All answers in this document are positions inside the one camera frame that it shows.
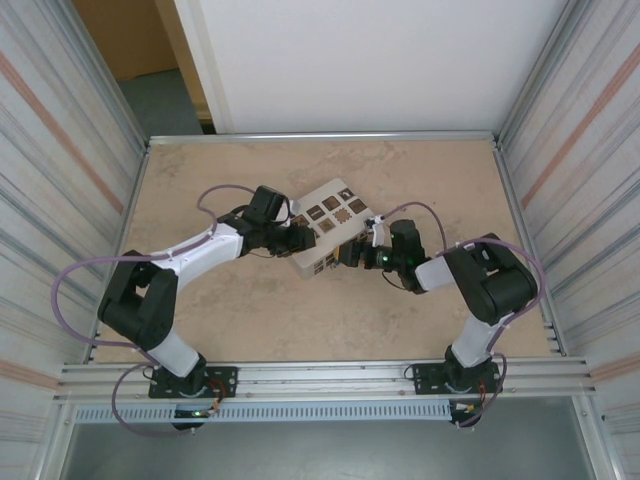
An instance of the box with square patterns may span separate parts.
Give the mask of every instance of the box with square patterns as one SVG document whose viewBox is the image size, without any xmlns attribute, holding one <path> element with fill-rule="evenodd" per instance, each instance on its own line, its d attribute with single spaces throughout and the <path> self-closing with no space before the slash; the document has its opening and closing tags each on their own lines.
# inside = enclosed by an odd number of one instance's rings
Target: box with square patterns
<svg viewBox="0 0 640 480">
<path fill-rule="evenodd" d="M 293 223 L 308 225 L 316 235 L 316 246 L 289 257 L 302 278 L 311 278 L 335 262 L 336 247 L 366 236 L 364 221 L 374 213 L 339 178 L 298 199 Z"/>
</svg>

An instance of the white wall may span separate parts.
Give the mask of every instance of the white wall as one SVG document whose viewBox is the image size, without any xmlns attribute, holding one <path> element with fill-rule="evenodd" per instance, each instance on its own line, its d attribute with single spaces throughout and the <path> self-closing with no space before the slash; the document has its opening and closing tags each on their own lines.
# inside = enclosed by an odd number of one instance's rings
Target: white wall
<svg viewBox="0 0 640 480">
<path fill-rule="evenodd" d="M 176 0 L 220 133 L 498 129 L 566 0 Z"/>
</svg>

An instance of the beige work surface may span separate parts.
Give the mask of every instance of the beige work surface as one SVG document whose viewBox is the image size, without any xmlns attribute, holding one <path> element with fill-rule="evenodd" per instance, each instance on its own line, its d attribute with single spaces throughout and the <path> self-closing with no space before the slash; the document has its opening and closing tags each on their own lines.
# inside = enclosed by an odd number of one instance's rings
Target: beige work surface
<svg viewBox="0 0 640 480">
<path fill-rule="evenodd" d="M 450 243 L 488 232 L 517 241 L 487 142 L 178 144 L 152 148 L 127 249 L 149 253 L 203 231 L 208 218 L 195 202 L 212 185 L 264 184 L 295 199 L 335 177 L 378 214 L 428 202 Z M 248 201 L 245 192 L 225 190 L 205 205 L 223 214 Z M 428 255 L 442 249 L 426 210 L 411 207 L 394 219 L 403 217 L 415 220 Z M 387 360 L 442 357 L 467 315 L 454 287 L 413 295 L 389 286 L 379 271 L 344 266 L 303 281 L 287 260 L 248 255 L 189 284 L 178 296 L 175 325 L 209 361 Z M 116 338 L 103 330 L 102 339 Z M 540 313 L 515 322 L 496 351 L 549 355 Z M 137 358 L 122 348 L 96 354 L 100 362 Z"/>
</svg>

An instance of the orange stripe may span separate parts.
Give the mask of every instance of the orange stripe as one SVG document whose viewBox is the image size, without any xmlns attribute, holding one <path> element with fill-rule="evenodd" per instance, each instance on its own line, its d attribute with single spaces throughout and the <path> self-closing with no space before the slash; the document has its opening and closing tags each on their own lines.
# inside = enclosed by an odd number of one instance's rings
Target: orange stripe
<svg viewBox="0 0 640 480">
<path fill-rule="evenodd" d="M 0 360 L 0 377 L 50 390 L 58 387 L 57 378 L 4 360 Z"/>
<path fill-rule="evenodd" d="M 100 193 L 106 197 L 118 213 L 122 213 L 124 206 L 120 200 L 118 200 L 118 197 L 115 196 L 107 184 L 100 178 L 100 175 L 98 175 L 98 173 L 91 167 L 82 152 L 73 143 L 71 137 L 67 135 L 67 132 L 64 131 L 53 115 L 47 110 L 42 102 L 38 100 L 38 97 L 33 93 L 33 90 L 29 88 L 24 79 L 2 52 L 0 52 L 0 71 L 2 71 L 2 74 L 20 94 L 24 101 L 27 102 L 35 114 L 38 115 L 40 121 L 42 121 L 44 126 L 47 127 L 54 138 L 64 147 L 69 155 L 76 160 L 82 171 L 91 179 L 98 190 L 100 190 Z"/>
<path fill-rule="evenodd" d="M 629 355 L 592 370 L 591 378 L 594 382 L 601 383 L 638 371 L 640 371 L 640 353 Z"/>
<path fill-rule="evenodd" d="M 591 122 L 602 112 L 602 110 L 607 106 L 607 104 L 611 101 L 611 99 L 618 93 L 618 91 L 622 88 L 622 85 L 629 79 L 631 74 L 635 71 L 636 67 L 640 64 L 640 44 L 636 46 L 633 50 L 629 58 L 625 60 L 622 66 L 618 69 L 616 74 L 611 78 L 609 83 L 602 93 L 595 101 L 587 115 L 582 119 L 582 121 L 578 124 L 575 130 L 569 135 L 569 138 L 565 140 L 560 150 L 556 152 L 556 154 L 549 162 L 549 165 L 545 167 L 545 169 L 540 174 L 540 177 L 536 180 L 536 182 L 531 187 L 531 190 L 527 192 L 527 194 L 522 199 L 522 206 L 527 208 L 531 200 L 538 193 L 538 190 L 544 185 L 549 176 L 554 172 L 558 165 L 564 160 L 567 154 L 571 151 L 571 149 L 578 142 L 580 137 L 584 134 L 586 129 L 589 127 Z"/>
</svg>

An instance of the gray floor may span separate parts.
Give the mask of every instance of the gray floor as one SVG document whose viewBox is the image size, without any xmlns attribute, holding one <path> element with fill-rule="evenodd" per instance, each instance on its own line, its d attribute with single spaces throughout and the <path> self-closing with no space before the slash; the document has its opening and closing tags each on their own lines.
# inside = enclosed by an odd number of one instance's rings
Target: gray floor
<svg viewBox="0 0 640 480">
<path fill-rule="evenodd" d="M 147 136 L 202 135 L 180 70 L 143 75 L 118 85 Z"/>
<path fill-rule="evenodd" d="M 501 400 L 475 432 L 445 422 L 205 425 L 148 439 L 76 427 L 67 479 L 590 479 L 570 399 Z"/>
</svg>

